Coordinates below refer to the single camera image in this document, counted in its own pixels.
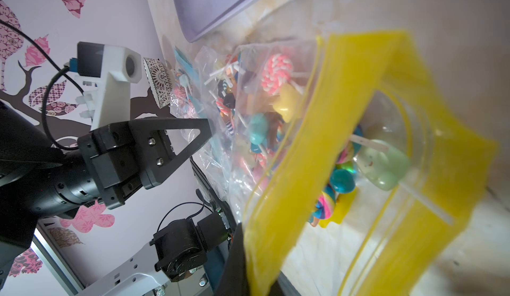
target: white lollipop stick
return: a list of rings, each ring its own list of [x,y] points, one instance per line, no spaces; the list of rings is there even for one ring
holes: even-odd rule
[[[225,81],[226,81],[226,84],[232,88],[233,87],[233,84],[232,84],[232,81],[230,80],[230,78],[228,76],[225,76]]]
[[[188,78],[187,75],[181,75],[179,77],[179,83],[181,84],[182,87],[184,87],[184,91],[186,92],[186,98],[188,98],[189,101],[191,101],[190,99],[190,96],[188,95],[188,88],[189,88],[189,84],[190,84],[190,80]]]
[[[244,74],[244,73],[245,73],[244,69],[242,69],[241,67],[239,67],[239,64],[238,64],[238,63],[233,63],[232,65],[233,65],[233,68],[234,68],[235,70],[237,70],[237,72],[238,72],[238,73],[240,73],[240,74]]]
[[[260,144],[260,145],[258,145],[258,148],[260,149],[260,152],[264,156],[264,158],[267,158],[268,154],[267,154],[266,147],[263,146],[262,144]]]
[[[214,100],[218,99],[218,96],[213,91],[209,90],[209,93],[213,96]]]
[[[410,195],[412,195],[416,200],[418,200],[421,204],[425,205],[430,211],[432,211],[435,215],[437,215],[440,219],[442,219],[445,223],[450,226],[453,226],[453,218],[446,213],[442,208],[438,207],[432,201],[430,201],[427,197],[425,197],[421,192],[417,191],[415,188],[406,185],[404,182],[399,182],[400,186],[406,190]]]
[[[351,134],[349,140],[351,140],[355,144],[366,146],[379,152],[387,152],[389,150],[388,146],[369,140],[367,138],[363,138],[362,136],[359,136],[357,134]]]
[[[304,94],[304,87],[303,86],[300,86],[298,84],[296,84],[295,81],[293,81],[292,79],[290,80],[290,84],[292,85],[292,87],[294,87],[297,92],[299,92],[301,95]]]
[[[209,76],[211,76],[211,77],[212,76],[217,76],[217,75],[221,74],[227,67],[234,66],[234,68],[235,68],[236,65],[239,65],[239,61],[233,62],[233,63],[229,63],[227,66],[221,67],[220,69],[213,71],[212,73],[209,74]]]
[[[236,113],[236,115],[239,117],[239,120],[241,121],[241,123],[243,124],[243,126],[244,126],[245,128],[248,128],[248,124],[246,123],[246,121],[244,121],[243,116],[242,116],[241,114],[239,114],[239,113]]]
[[[211,77],[211,78],[209,78],[209,79],[207,79],[206,81],[204,81],[204,82],[203,82],[203,85],[204,85],[204,86],[207,86],[207,84],[208,84],[208,83],[210,83],[210,82],[212,82],[214,79],[216,79],[216,77],[214,77],[214,76],[213,76],[213,77]]]

